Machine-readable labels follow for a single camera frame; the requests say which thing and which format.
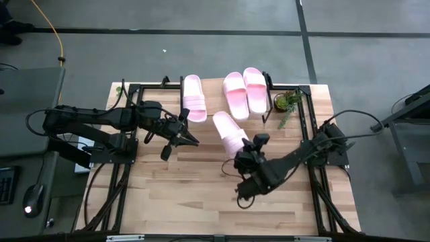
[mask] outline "desk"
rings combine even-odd
[[[42,234],[46,225],[46,217],[49,213],[52,181],[54,180],[54,171],[58,158],[57,152],[47,152],[11,161],[1,160],[2,166],[19,166],[20,175],[16,185],[13,204],[0,206],[0,238]],[[22,201],[27,188],[36,183],[43,159],[44,165],[40,174],[40,183],[44,186],[43,208],[36,218],[27,218],[24,216]]]
[[[394,191],[395,196],[430,192],[430,184],[421,171],[422,166],[430,163],[429,89],[430,85],[407,98],[405,107],[381,121],[383,126],[371,127],[374,132],[390,128],[397,152],[411,174],[413,185]]]
[[[32,134],[25,125],[26,116],[57,105],[65,69],[62,67],[1,71],[0,88],[0,166],[19,166],[13,204],[0,206],[0,237],[25,237],[44,232],[50,208],[52,181],[60,161],[57,152],[46,151],[48,138]],[[30,125],[43,132],[44,114],[30,119]],[[43,209],[35,218],[24,216],[24,193],[37,181],[44,159],[40,183],[44,185]]]
[[[113,83],[107,107],[117,99]],[[327,85],[311,85],[312,98],[318,125],[333,115],[329,88]],[[160,159],[160,152],[167,141],[159,137],[147,145],[140,143],[136,163],[132,166],[121,233],[142,234],[225,234],[225,235],[317,235],[312,204],[312,196],[307,169],[301,166],[284,185],[266,196],[258,196],[248,210],[236,204],[234,189],[240,179],[226,177],[221,173],[221,164],[227,156],[212,115],[220,110],[228,111],[222,93],[222,79],[202,80],[206,97],[208,120],[204,124],[189,123],[190,132],[200,141],[199,147],[178,147],[173,149],[168,162]],[[272,91],[272,98],[280,91]],[[144,100],[161,102],[163,107],[174,114],[180,110],[179,90],[145,89]],[[125,97],[120,106],[126,103]],[[266,124],[261,116],[250,115],[247,121],[239,122],[249,138],[266,132],[271,139],[263,150],[268,159],[282,157],[298,148],[302,140],[300,121],[293,113],[283,130],[277,126],[283,114],[272,112]],[[117,132],[110,127],[102,127],[106,132]],[[139,130],[137,137],[143,140],[145,130]],[[231,164],[226,172],[234,173]],[[112,165],[105,165],[96,177],[88,202],[91,219],[104,203]],[[350,225],[359,230],[359,222],[351,186],[345,172],[338,167],[327,167],[329,187],[334,204]],[[116,205],[111,213],[114,220]],[[327,210],[322,205],[325,226],[328,228]],[[77,229],[83,227],[81,209]]]

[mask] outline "pink slide sandal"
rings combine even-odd
[[[242,75],[238,72],[228,74],[224,79],[223,87],[233,118],[235,120],[246,120],[249,117],[249,110],[247,88],[243,82]]]
[[[183,80],[183,107],[189,109],[188,120],[205,122],[208,116],[202,91],[202,84],[197,75],[188,75]]]
[[[243,71],[243,80],[247,86],[249,109],[254,114],[264,114],[267,109],[267,88],[264,76],[253,67]]]
[[[213,119],[216,129],[218,133],[220,133],[222,144],[226,149],[227,155],[230,158],[234,158],[237,151],[241,150],[244,146],[242,138],[249,140],[247,134],[245,134],[245,131],[224,111],[214,114]]]

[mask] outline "concrete floor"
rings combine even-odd
[[[45,0],[40,7],[57,27],[160,30],[300,31],[294,0]],[[308,31],[430,32],[427,0],[302,0]],[[47,27],[27,0],[11,0],[14,17]],[[54,67],[53,34],[24,34],[21,46],[0,46],[0,62],[18,68]],[[63,102],[104,108],[111,82],[160,81],[168,75],[223,77],[257,67],[276,83],[310,83],[302,38],[148,34],[61,34],[66,61]],[[328,84],[336,112],[358,109],[385,118],[400,97],[429,84],[428,38],[310,38],[318,83]],[[337,119],[347,134],[369,132],[372,121]],[[362,231],[430,238],[430,198],[394,198],[411,182],[389,130],[356,140],[348,152]]]

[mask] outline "plant pot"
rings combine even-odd
[[[284,94],[283,94],[283,93],[276,94],[276,96],[273,98],[273,107],[275,108],[275,110],[276,110],[277,112],[280,112],[280,113],[282,113],[282,112],[287,112],[287,110],[282,109],[282,108],[280,108],[280,107],[278,107],[278,106],[276,105],[276,99],[277,99],[279,96],[281,96],[281,95],[284,95]]]

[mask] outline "yellow cable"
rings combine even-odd
[[[38,5],[37,5],[33,0],[30,0],[30,1],[34,4],[34,7],[36,7],[36,9],[38,9],[38,10],[39,10],[40,14],[42,14],[42,16],[43,16],[43,17],[45,18],[45,20],[48,22],[49,26],[51,26],[52,31],[54,31],[55,36],[56,36],[56,38],[58,39],[58,43],[60,43],[60,52],[61,52],[60,57],[64,60],[64,55],[63,55],[63,51],[62,51],[62,42],[61,42],[60,36],[58,36],[58,34],[56,33],[56,30],[55,30],[54,26],[53,26],[53,25],[52,25],[52,23],[49,21],[49,19],[46,17],[46,15],[43,13],[43,11],[39,8],[39,6],[38,6]],[[63,60],[60,60],[60,67],[62,67]]]

